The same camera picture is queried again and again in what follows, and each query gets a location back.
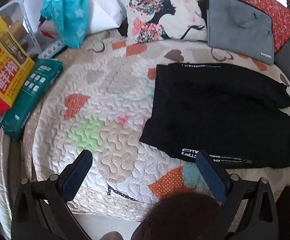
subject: mattress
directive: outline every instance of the mattress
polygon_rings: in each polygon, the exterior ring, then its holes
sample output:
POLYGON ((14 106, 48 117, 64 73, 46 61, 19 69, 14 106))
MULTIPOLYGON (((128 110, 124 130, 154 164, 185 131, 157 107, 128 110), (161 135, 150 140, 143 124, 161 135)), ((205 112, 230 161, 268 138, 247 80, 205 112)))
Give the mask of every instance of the mattress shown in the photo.
POLYGON ((8 157, 10 137, 0 129, 0 223, 7 239, 11 239, 11 208, 8 193, 8 157))
MULTIPOLYGON (((151 117, 157 64, 235 64, 285 83, 290 95, 290 82, 277 66, 204 42, 129 44, 112 30, 89 36, 79 50, 67 50, 59 59, 70 68, 27 123, 24 157, 28 176, 33 163, 37 179, 45 180, 61 173, 82 149, 93 153, 92 168, 68 203, 74 213, 142 220, 152 205, 169 195, 210 194, 195 164, 139 142, 151 117)), ((290 115, 290 107, 282 111, 290 115)), ((267 177, 276 198, 290 185, 290 167, 228 172, 248 180, 267 177)))

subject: teal package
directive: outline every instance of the teal package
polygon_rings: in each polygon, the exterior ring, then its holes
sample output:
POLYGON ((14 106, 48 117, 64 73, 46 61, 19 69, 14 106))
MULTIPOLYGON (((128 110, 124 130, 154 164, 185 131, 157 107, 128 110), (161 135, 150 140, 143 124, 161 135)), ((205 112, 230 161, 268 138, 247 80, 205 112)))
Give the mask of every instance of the teal package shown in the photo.
POLYGON ((48 59, 36 61, 12 108, 1 117, 0 125, 5 134, 14 140, 22 137, 32 111, 62 71, 62 62, 48 59))

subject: floor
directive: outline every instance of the floor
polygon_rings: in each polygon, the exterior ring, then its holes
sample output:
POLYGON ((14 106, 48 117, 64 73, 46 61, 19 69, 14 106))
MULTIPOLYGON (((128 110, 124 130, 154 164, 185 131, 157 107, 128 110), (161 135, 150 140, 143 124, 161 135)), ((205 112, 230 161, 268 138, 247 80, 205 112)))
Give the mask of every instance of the floor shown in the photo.
POLYGON ((92 240, 99 240, 111 231, 119 232, 124 240, 130 240, 139 222, 97 215, 74 215, 79 224, 92 240))

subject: red floral fabric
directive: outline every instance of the red floral fabric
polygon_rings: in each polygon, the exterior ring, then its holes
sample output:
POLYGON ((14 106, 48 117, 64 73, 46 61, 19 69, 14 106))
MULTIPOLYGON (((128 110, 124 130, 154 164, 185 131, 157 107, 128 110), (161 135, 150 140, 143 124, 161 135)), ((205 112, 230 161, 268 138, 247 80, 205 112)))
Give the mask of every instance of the red floral fabric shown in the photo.
POLYGON ((274 52, 277 53, 290 38, 290 10, 276 0, 243 0, 272 18, 274 52))

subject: throw pillow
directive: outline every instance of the throw pillow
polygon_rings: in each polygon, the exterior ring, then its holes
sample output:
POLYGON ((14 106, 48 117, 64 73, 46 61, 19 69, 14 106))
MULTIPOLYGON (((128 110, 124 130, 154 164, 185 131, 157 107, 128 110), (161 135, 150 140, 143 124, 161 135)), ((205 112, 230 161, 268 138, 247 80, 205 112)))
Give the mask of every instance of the throw pillow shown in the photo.
POLYGON ((207 41, 197 0, 123 0, 128 36, 138 43, 180 39, 207 41))
POLYGON ((276 0, 243 0, 272 18, 274 52, 277 53, 290 38, 290 10, 276 0))

